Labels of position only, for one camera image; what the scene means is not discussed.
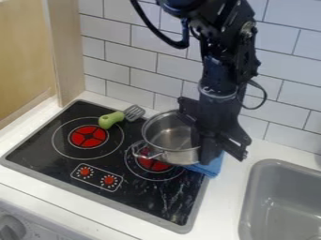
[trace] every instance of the spatula head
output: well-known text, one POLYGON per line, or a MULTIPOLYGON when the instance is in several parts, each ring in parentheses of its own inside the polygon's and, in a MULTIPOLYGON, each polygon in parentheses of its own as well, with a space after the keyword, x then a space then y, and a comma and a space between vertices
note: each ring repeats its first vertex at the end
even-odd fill
POLYGON ((138 105, 132 105, 124 111, 125 118, 129 122, 137 120, 138 118, 144 116, 145 113, 145 109, 141 108, 138 105))

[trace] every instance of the stove knob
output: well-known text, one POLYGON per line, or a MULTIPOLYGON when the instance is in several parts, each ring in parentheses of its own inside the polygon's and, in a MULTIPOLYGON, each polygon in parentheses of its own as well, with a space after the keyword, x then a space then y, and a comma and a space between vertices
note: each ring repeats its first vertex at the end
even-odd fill
POLYGON ((103 182, 105 183, 105 185, 112 185, 114 183, 114 178, 110 175, 105 176, 105 179, 103 180, 103 182))
POLYGON ((81 176, 88 176, 90 174, 90 170, 85 168, 80 170, 81 176))

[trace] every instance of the wooden panel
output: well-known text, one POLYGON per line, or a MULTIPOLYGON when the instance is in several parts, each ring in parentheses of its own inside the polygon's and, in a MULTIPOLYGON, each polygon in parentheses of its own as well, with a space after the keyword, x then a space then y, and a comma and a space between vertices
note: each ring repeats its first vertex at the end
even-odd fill
POLYGON ((48 0, 59 103, 84 91, 83 48, 78 0, 48 0))
POLYGON ((27 113, 32 108, 36 107, 39 103, 47 99, 51 96, 51 90, 48 89, 44 93, 40 94, 36 98, 32 99, 25 105, 23 105, 19 110, 16 112, 10 114, 9 116, 5 117, 4 119, 0 120, 0 129, 4 128, 6 125, 10 124, 14 120, 16 120, 18 117, 22 116, 23 114, 27 113))
POLYGON ((0 2, 0 121, 54 92, 54 65, 41 0, 0 2))

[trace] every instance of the pot handle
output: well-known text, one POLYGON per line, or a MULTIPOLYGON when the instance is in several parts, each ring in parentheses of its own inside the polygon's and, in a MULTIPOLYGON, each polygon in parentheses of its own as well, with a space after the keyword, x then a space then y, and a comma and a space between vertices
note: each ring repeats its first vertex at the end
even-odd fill
POLYGON ((136 142, 134 143, 132 146, 131 146, 131 152, 132 154, 137 157, 137 158, 143 158, 143 159, 147 159, 147 160, 150 160, 150 159, 153 159, 153 158, 157 158, 159 156, 161 156, 164 152, 161 151, 159 153, 154 153, 152 155, 142 155, 141 154, 141 151, 143 148, 146 148, 148 147, 148 143, 144 140, 141 140, 139 142, 136 142))

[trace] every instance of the green spatula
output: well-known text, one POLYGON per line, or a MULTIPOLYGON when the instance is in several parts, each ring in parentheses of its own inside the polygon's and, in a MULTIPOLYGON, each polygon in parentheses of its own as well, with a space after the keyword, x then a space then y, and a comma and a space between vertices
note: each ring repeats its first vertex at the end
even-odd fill
POLYGON ((126 120, 128 120, 129 122, 133 122, 144 114, 144 109, 142 109, 138 105, 132 105, 124 112, 118 111, 101 116, 99 118, 99 126, 107 130, 111 128, 115 123, 124 121, 124 118, 126 118, 126 120))

